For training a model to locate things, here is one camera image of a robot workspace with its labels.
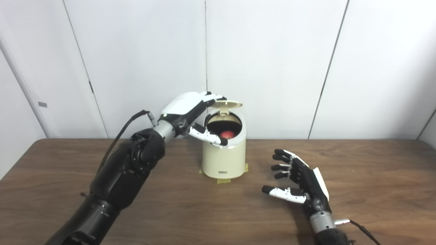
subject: robotic arm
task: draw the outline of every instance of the robotic arm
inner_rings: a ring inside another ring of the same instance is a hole
[[[201,140],[227,145],[226,139],[194,124],[207,107],[225,99],[210,92],[188,92],[176,97],[157,122],[148,113],[153,128],[134,133],[102,162],[91,182],[90,195],[45,245],[99,245],[121,210],[131,205],[150,171],[165,156],[165,145],[172,138],[189,133]]]
[[[318,168],[310,169],[301,158],[287,150],[274,150],[274,160],[285,164],[271,166],[271,170],[281,170],[274,178],[289,178],[299,185],[297,188],[263,186],[262,192],[286,201],[301,204],[305,216],[310,220],[319,245],[350,245],[355,241],[348,240],[345,232],[337,225],[351,222],[358,226],[376,244],[380,243],[363,227],[349,219],[333,220],[329,205],[329,193]]]

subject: cable connector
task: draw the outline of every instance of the cable connector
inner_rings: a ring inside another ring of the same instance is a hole
[[[350,223],[350,220],[349,219],[337,219],[334,221],[335,225],[343,225],[346,223]]]

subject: trash can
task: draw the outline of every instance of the trash can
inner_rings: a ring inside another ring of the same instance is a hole
[[[247,130],[244,117],[235,108],[236,101],[217,101],[204,119],[204,127],[216,135],[230,134],[226,146],[203,142],[203,172],[215,179],[232,179],[245,171],[245,138]]]

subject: wooden table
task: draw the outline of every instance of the wooden table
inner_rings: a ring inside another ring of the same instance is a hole
[[[111,140],[37,141],[0,181],[0,244],[41,245],[89,191]],[[312,244],[297,204],[261,192],[275,148],[319,167],[334,218],[351,218],[383,245],[436,244],[436,152],[414,140],[248,140],[249,172],[231,183],[199,174],[201,142],[173,140],[103,244]],[[353,225],[356,245],[373,244]]]

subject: red apple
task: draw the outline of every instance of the red apple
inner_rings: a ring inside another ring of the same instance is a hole
[[[219,136],[224,138],[224,139],[229,140],[229,139],[232,139],[235,137],[235,133],[233,131],[226,130],[226,131],[222,132]]]

